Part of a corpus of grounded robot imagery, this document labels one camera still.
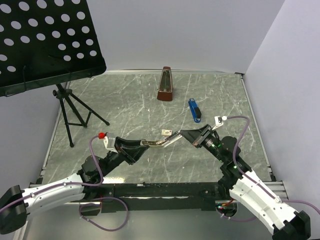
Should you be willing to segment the small beige white stapler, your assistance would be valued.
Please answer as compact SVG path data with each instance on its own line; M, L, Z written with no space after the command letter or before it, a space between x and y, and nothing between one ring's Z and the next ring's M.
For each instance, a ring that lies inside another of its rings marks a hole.
M181 135L180 131L176 131L162 140L141 140L140 145L149 148L166 148L182 137L183 136Z

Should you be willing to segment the blue metal stapler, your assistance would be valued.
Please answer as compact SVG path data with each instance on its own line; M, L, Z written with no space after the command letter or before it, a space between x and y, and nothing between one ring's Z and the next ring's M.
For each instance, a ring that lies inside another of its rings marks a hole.
M202 118L202 113L200 108L198 107L194 98L190 98L188 100L188 105L192 114L192 118L195 123L200 123Z

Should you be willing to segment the white staple box sleeve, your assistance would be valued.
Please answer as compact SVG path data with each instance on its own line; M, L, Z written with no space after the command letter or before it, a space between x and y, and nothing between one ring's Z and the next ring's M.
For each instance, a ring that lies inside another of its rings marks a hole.
M162 129L161 130L161 135L164 137L168 137L168 136L172 135L172 133L173 133L173 131L169 130L169 129Z

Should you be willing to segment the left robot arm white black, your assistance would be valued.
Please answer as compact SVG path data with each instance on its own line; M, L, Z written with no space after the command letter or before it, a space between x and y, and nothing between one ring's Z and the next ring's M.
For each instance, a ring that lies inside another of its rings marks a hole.
M104 158L94 153L72 175L55 182L22 189L19 185L10 187L0 198L0 233L6 235L22 228L37 214L51 210L65 203L93 201L99 195L99 186L104 177L123 162L133 165L149 149L142 140L125 140L99 133L93 137L102 139L107 150Z

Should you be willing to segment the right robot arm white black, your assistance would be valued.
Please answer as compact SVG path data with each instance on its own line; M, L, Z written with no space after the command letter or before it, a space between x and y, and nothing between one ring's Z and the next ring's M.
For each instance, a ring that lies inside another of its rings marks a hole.
M179 132L196 148L205 148L222 166L218 193L234 199L249 210L272 234L274 240L307 240L311 236L311 219L281 200L240 157L241 149L232 136L220 138L209 125Z

